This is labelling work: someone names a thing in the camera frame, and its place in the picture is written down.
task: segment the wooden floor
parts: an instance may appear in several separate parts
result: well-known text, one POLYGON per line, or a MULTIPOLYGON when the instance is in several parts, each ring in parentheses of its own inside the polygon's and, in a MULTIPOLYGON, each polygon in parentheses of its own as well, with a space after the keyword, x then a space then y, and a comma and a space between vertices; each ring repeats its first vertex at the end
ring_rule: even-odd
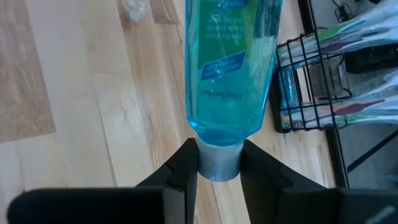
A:
MULTIPOLYGON (((194 132, 184 112, 184 0, 0 0, 0 223, 40 187, 134 186, 194 132)), ((281 41, 302 31, 285 0, 281 41)), ((251 139, 333 186, 324 134, 277 134, 269 105, 251 139)), ((198 178, 195 223, 249 223, 239 178, 198 178)))

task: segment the blue plastic bottle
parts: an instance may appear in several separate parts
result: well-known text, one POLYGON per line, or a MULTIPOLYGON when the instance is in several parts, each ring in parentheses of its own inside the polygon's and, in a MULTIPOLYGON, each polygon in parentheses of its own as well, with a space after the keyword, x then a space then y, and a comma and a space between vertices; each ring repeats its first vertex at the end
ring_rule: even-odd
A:
POLYGON ((199 172, 239 174, 243 141, 261 128, 282 0, 186 0, 185 103, 199 172))

